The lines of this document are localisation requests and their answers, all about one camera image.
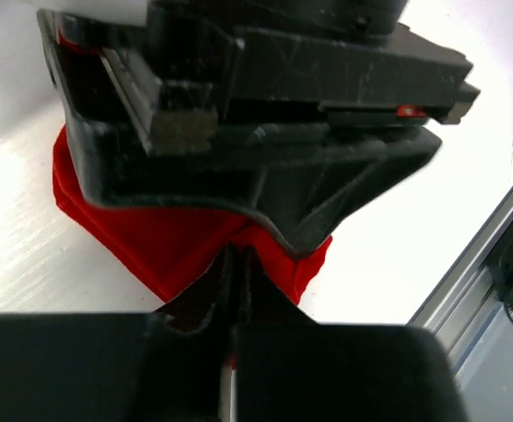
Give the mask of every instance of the white surface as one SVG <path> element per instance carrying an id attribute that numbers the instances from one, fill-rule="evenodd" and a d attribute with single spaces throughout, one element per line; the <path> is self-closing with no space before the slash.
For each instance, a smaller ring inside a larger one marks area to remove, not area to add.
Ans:
<path id="1" fill-rule="evenodd" d="M 322 321 L 406 322 L 513 177 L 513 1 L 410 0 L 403 21 L 474 62 L 482 89 L 423 171 L 351 216 L 302 307 Z M 0 310 L 152 310 L 159 301 L 54 205 L 63 122 L 33 8 L 0 1 Z"/>
<path id="2" fill-rule="evenodd" d="M 145 25 L 148 0 L 21 0 L 36 7 L 86 18 L 129 25 Z"/>

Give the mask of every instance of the red fabric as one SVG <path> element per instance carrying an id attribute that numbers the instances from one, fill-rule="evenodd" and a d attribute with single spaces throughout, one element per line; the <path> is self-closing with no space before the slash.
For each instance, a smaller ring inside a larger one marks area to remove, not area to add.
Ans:
<path id="1" fill-rule="evenodd" d="M 226 244 L 254 245 L 264 269 L 292 301 L 321 268 L 328 239 L 294 262 L 259 225 L 225 211 L 186 208 L 104 209 L 86 203 L 69 154 L 65 128 L 54 145 L 54 196 L 58 207 L 104 244 L 165 302 L 195 281 Z"/>

